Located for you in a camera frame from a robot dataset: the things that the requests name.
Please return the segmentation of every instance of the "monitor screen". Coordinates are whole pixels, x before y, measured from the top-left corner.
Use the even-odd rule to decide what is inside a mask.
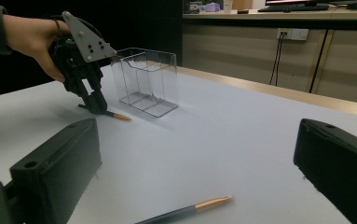
[[[316,6],[318,3],[328,4],[334,1],[331,0],[266,0],[265,6],[275,5],[297,5],[304,4],[306,6]]]

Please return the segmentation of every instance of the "wire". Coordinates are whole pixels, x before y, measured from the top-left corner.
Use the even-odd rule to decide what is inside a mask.
[[[270,82],[268,83],[268,85],[271,85],[271,81],[273,80],[273,77],[274,77],[274,71],[276,71],[276,84],[275,84],[275,86],[277,86],[278,68],[280,66],[281,47],[282,47],[282,41],[283,41],[284,37],[285,37],[285,33],[280,33],[280,37],[279,37],[278,43],[277,43],[276,58],[274,59],[273,71],[271,73],[271,78],[270,78]]]
[[[51,20],[61,20],[64,21],[64,18],[62,17],[62,15],[45,15],[42,18],[44,19],[51,19]],[[81,21],[82,23],[84,23],[92,32],[96,33],[101,39],[103,39],[103,35],[102,33],[96,29],[96,27],[94,27],[92,24],[88,23],[85,20],[82,20],[78,17],[76,17],[79,21]]]
[[[329,5],[335,7],[335,9],[333,10],[333,12],[336,12],[340,7],[345,7],[345,5],[339,5],[339,4],[336,4],[336,3],[329,3]]]

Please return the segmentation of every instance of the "white table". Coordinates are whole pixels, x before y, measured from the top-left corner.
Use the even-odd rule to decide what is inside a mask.
[[[357,104],[179,71],[180,105],[158,119],[117,100],[109,67],[102,80],[109,110],[132,122],[77,107],[81,99],[58,82],[0,95],[0,181],[65,126],[97,118],[103,165],[69,223],[131,224],[227,195],[232,202],[177,223],[349,223],[303,178],[293,155],[302,119],[357,136]]]

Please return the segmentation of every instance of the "dark background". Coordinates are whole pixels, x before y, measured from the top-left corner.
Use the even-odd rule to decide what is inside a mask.
[[[42,18],[64,10],[98,29],[115,50],[153,49],[175,53],[182,65],[182,0],[92,0],[70,4],[56,0],[1,0],[8,14]],[[38,63],[13,52],[0,55],[0,94],[52,81]]]

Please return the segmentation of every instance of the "transparent box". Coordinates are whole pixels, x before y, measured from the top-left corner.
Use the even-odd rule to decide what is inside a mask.
[[[123,49],[111,62],[119,101],[154,117],[178,107],[176,55],[150,49]]]

